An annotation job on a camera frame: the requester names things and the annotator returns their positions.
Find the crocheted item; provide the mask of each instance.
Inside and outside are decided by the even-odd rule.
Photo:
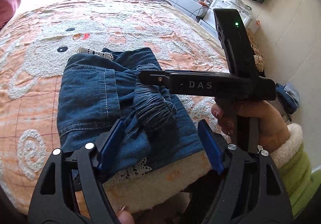
[[[128,167],[127,169],[118,171],[109,181],[112,182],[113,184],[116,184],[119,182],[129,181],[129,180],[144,176],[146,172],[149,172],[152,170],[152,168],[145,166],[146,162],[147,162],[147,159],[145,157],[135,166],[131,166],[131,167]]]
[[[248,34],[248,39],[250,39],[251,47],[254,53],[254,61],[256,65],[256,69],[259,72],[263,72],[264,69],[264,59],[263,55],[259,52],[259,47],[257,46],[255,40],[254,40],[254,35],[253,32],[250,28],[246,29],[246,32]]]

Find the green sleeve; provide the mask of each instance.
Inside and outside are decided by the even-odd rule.
[[[294,218],[306,207],[321,184],[321,170],[311,173],[308,155],[303,144],[293,158],[279,169],[290,197]]]

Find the cable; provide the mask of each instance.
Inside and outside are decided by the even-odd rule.
[[[197,16],[196,17],[198,17],[198,15],[200,14],[200,11],[201,11],[201,9],[202,8],[206,8],[206,7],[209,7],[211,4],[209,4],[209,5],[205,5],[205,6],[202,6],[202,7],[200,7],[200,8],[198,8],[197,10],[198,10],[198,14],[197,14]]]
[[[211,28],[213,28],[216,32],[217,32],[217,30],[216,30],[216,28],[214,28],[214,27],[212,27],[210,24],[208,24],[208,23],[206,23],[207,25],[209,25]]]

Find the white cabinet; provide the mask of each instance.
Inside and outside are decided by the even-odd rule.
[[[174,8],[179,9],[194,20],[204,17],[209,9],[194,0],[170,0],[170,2]]]
[[[215,24],[215,18],[214,18],[214,9],[215,8],[226,8],[226,9],[236,9],[238,10],[241,19],[243,21],[243,24],[245,28],[250,28],[253,33],[257,31],[259,28],[258,22],[252,18],[250,13],[246,12],[242,8],[239,8],[238,6],[231,4],[227,0],[214,0],[206,12],[203,20],[200,20],[198,23],[206,29],[209,33],[214,35],[217,38],[217,32],[216,32],[216,24]]]

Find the folded clothes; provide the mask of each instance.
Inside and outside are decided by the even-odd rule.
[[[164,87],[143,85],[140,70],[160,70],[150,48],[99,55],[73,55],[65,68],[59,93],[57,127],[64,152],[94,142],[124,121],[125,137],[107,180],[147,157],[152,170],[203,150],[187,111]]]

